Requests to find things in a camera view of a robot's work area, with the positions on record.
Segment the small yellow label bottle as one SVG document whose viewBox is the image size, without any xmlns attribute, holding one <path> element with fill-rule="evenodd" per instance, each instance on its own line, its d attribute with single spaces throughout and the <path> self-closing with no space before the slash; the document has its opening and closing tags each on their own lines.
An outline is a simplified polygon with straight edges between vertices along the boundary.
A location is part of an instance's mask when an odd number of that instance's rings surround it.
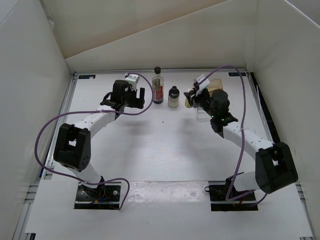
<svg viewBox="0 0 320 240">
<path fill-rule="evenodd" d="M 187 92 L 184 92 L 183 94 L 185 96 L 185 106 L 187 108 L 195 108 L 195 90 L 193 88 L 189 88 Z"/>
</svg>

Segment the tall dark sauce bottle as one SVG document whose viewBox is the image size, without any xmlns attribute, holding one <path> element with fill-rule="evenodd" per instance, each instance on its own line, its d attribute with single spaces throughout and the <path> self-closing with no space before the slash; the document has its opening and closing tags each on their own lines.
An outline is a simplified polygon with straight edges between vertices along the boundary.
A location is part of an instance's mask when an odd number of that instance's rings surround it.
<svg viewBox="0 0 320 240">
<path fill-rule="evenodd" d="M 161 104 L 164 100 L 164 79 L 161 76 L 161 68 L 154 68 L 154 77 L 152 78 L 152 100 L 155 104 Z"/>
</svg>

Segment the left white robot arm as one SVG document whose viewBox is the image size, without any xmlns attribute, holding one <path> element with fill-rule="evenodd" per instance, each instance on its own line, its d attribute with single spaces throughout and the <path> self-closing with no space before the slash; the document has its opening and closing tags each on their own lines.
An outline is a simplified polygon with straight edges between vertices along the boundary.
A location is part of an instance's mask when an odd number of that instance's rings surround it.
<svg viewBox="0 0 320 240">
<path fill-rule="evenodd" d="M 113 83 L 112 92 L 107 93 L 97 108 L 84 119 L 60 126 L 53 159 L 69 169 L 82 184 L 93 200 L 100 200 L 105 194 L 101 182 L 103 177 L 90 164 L 91 140 L 107 124 L 115 121 L 125 108 L 143 109 L 145 89 L 140 88 L 137 96 L 137 84 L 140 77 L 130 74 L 125 79 Z"/>
</svg>

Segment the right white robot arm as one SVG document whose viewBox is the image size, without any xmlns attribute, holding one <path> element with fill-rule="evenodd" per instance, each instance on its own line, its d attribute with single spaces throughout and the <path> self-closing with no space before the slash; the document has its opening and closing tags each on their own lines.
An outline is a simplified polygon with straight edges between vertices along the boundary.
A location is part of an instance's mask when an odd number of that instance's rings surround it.
<svg viewBox="0 0 320 240">
<path fill-rule="evenodd" d="M 225 197 L 238 199 L 242 193 L 261 190 L 271 194 L 298 181 L 298 172 L 290 148 L 284 142 L 263 139 L 243 127 L 229 112 L 228 94 L 222 89 L 209 92 L 209 80 L 198 77 L 185 92 L 188 103 L 199 107 L 210 116 L 213 131 L 240 147 L 254 160 L 254 171 L 237 174 L 226 180 Z"/>
</svg>

